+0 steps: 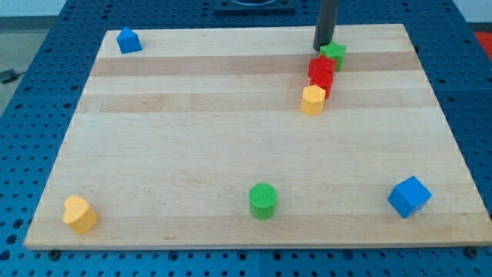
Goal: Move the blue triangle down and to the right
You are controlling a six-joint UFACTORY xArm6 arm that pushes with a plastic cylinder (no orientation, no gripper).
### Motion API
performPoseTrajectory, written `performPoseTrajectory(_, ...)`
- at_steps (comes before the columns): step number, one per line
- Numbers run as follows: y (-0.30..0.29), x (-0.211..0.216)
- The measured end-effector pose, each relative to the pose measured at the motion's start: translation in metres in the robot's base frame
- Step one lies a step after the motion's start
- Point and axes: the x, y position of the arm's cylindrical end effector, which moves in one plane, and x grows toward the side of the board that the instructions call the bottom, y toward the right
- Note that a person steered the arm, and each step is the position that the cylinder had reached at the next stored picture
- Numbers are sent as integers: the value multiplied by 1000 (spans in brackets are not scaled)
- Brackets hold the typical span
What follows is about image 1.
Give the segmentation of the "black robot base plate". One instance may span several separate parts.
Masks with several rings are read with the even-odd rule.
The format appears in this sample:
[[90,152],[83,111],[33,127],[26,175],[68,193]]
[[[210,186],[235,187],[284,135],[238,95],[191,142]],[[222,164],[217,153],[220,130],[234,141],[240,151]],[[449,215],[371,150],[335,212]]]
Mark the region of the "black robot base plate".
[[292,12],[295,0],[213,0],[215,12]]

